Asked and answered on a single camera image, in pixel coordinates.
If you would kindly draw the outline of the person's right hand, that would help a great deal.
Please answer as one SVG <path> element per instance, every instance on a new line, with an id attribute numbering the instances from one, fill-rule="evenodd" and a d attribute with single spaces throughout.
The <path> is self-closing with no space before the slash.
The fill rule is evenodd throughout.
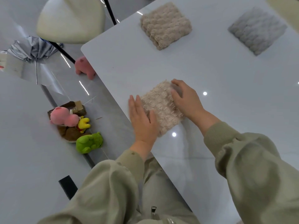
<path id="1" fill-rule="evenodd" d="M 199 116 L 204 113 L 204 108 L 199 96 L 196 91 L 183 80 L 173 79 L 171 83 L 179 89 L 180 93 L 178 94 L 182 97 L 182 104 L 181 106 L 177 106 L 177 108 L 184 116 L 195 123 L 199 119 Z"/>

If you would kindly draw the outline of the tan fluffy folded towel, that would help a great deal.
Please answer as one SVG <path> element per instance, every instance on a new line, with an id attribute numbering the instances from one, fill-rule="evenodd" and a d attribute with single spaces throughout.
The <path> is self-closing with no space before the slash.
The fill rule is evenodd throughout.
<path id="1" fill-rule="evenodd" d="M 168 2 L 143 14 L 140 26 L 157 50 L 163 50 L 192 32 L 192 25 L 178 7 Z"/>

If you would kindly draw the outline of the person's left hand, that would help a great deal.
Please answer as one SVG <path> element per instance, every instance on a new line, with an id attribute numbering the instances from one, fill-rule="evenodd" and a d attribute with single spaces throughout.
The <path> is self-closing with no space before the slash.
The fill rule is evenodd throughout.
<path id="1" fill-rule="evenodd" d="M 130 95 L 128 105 L 129 118 L 135 134 L 135 142 L 130 150 L 140 154 L 149 153 L 158 138 L 159 129 L 151 127 L 150 117 L 145 113 L 139 95 L 136 98 Z"/>

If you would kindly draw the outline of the person's right forearm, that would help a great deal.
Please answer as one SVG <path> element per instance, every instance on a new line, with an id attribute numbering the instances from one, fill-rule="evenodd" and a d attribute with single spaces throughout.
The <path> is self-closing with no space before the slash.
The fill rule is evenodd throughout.
<path id="1" fill-rule="evenodd" d="M 240 133 L 203 108 L 186 116 L 202 132 L 243 224 L 299 224 L 299 171 L 271 139 Z"/>

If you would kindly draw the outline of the yellow plush toy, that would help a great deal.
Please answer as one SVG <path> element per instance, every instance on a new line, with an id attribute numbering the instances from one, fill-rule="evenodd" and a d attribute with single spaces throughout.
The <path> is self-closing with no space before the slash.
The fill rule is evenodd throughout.
<path id="1" fill-rule="evenodd" d="M 90 122 L 89 118 L 81 116 L 76 126 L 77 130 L 80 131 L 81 134 L 84 134 L 85 131 L 91 127 L 89 122 Z"/>

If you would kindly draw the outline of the pink plush pig toy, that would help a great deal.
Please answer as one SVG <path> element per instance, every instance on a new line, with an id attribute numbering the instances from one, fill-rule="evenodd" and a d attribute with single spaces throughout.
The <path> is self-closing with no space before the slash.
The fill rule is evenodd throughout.
<path id="1" fill-rule="evenodd" d="M 64 125 L 66 127 L 75 127 L 79 123 L 80 117 L 70 112 L 65 107 L 56 107 L 50 113 L 50 123 L 55 125 Z"/>

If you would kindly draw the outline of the brown plush toy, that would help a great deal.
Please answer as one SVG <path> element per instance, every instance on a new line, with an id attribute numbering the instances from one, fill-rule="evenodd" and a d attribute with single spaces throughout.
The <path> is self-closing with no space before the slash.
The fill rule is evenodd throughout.
<path id="1" fill-rule="evenodd" d="M 70 101 L 70 102 L 68 102 L 68 103 L 66 103 L 66 104 L 63 104 L 63 105 L 60 106 L 60 107 L 65 107 L 65 108 L 69 109 L 70 112 L 72 113 L 72 110 L 71 110 L 71 109 L 72 109 L 73 105 L 74 105 L 74 102 L 73 102 L 73 101 Z M 49 119 L 50 119 L 50 113 L 51 113 L 53 110 L 54 110 L 54 109 L 52 109 L 52 110 L 50 110 L 50 111 L 47 112 L 47 114 L 48 114 L 48 116 L 49 116 Z M 85 113 L 79 113 L 79 114 L 76 114 L 76 115 L 78 115 L 79 117 L 81 117 L 81 116 L 86 117 L 87 112 L 85 112 Z M 66 127 L 66 126 L 64 126 L 64 125 L 56 125 L 56 128 L 57 128 L 57 130 L 58 130 L 60 136 L 61 136 L 63 139 L 65 139 L 67 142 L 69 142 L 69 143 L 75 143 L 76 140 L 77 140 L 79 137 L 81 137 L 81 136 L 83 136 L 83 135 L 89 135 L 89 134 L 90 134 L 90 133 L 87 132 L 87 130 L 85 131 L 84 134 L 81 134 L 80 131 L 77 130 L 76 126 L 75 126 L 75 127 Z"/>

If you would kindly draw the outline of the grey fluffy folded towel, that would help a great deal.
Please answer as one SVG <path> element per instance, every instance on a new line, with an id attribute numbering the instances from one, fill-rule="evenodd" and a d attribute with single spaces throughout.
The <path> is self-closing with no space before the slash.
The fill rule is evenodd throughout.
<path id="1" fill-rule="evenodd" d="M 259 7 L 246 11 L 228 28 L 255 56 L 267 50 L 286 30 L 284 22 Z"/>

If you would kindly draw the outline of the green plush toy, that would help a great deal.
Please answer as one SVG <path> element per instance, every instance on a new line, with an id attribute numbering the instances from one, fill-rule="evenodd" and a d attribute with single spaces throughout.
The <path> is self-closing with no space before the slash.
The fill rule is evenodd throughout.
<path id="1" fill-rule="evenodd" d="M 100 148 L 103 145 L 103 137 L 100 132 L 83 135 L 76 141 L 76 150 L 80 154 L 87 154 L 91 151 Z"/>

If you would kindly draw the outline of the cream fluffy towel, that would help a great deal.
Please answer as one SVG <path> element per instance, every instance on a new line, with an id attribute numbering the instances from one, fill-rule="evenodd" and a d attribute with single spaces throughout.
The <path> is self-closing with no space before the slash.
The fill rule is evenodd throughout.
<path id="1" fill-rule="evenodd" d="M 184 119 L 183 113 L 174 103 L 172 89 L 174 89 L 172 83 L 165 80 L 140 97 L 147 116 L 149 117 L 151 110 L 155 112 L 159 123 L 158 137 L 165 135 Z"/>

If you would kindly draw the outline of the cream chair with black legs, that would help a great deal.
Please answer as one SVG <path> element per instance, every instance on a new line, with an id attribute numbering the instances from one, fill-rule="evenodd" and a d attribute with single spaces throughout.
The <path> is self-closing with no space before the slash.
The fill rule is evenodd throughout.
<path id="1" fill-rule="evenodd" d="M 117 24 L 108 0 L 48 0 L 36 25 L 36 34 L 61 52 L 73 64 L 75 60 L 58 43 L 85 44 L 105 31 L 108 19 Z"/>

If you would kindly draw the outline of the small cardboard box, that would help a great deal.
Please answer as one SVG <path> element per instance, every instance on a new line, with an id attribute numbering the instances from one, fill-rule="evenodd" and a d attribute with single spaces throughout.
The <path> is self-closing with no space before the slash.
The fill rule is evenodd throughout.
<path id="1" fill-rule="evenodd" d="M 81 101 L 74 101 L 74 105 L 72 107 L 73 114 L 85 113 L 85 107 L 82 105 Z"/>

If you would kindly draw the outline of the person's left forearm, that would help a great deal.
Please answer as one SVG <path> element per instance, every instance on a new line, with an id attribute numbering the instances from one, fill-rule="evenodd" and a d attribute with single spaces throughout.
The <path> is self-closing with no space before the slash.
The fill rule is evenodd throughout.
<path id="1" fill-rule="evenodd" d="M 152 146 L 137 141 L 117 160 L 98 163 L 65 209 L 37 224 L 127 224 L 138 206 L 138 184 Z"/>

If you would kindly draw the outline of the silver folded umbrella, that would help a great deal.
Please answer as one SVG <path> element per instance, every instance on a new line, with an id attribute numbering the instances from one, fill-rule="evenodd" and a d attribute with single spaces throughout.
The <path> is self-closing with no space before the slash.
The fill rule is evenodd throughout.
<path id="1" fill-rule="evenodd" d="M 7 50 L 7 53 L 19 60 L 35 64 L 36 84 L 38 84 L 37 62 L 47 59 L 58 51 L 54 45 L 40 37 L 28 36 L 15 40 Z"/>

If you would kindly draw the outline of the black flat block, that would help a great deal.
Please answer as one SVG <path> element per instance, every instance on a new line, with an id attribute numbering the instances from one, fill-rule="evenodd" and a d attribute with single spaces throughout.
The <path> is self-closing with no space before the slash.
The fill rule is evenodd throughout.
<path id="1" fill-rule="evenodd" d="M 59 180 L 59 184 L 63 189 L 63 191 L 65 192 L 68 199 L 71 200 L 78 190 L 72 178 L 68 175 L 62 178 L 61 180 Z"/>

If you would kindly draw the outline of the olive green trousers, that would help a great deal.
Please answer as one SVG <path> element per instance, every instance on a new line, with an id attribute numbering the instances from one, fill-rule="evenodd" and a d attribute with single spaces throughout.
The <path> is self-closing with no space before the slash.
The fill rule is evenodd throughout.
<path id="1" fill-rule="evenodd" d="M 200 224 L 155 157 L 145 161 L 140 213 L 137 224 Z"/>

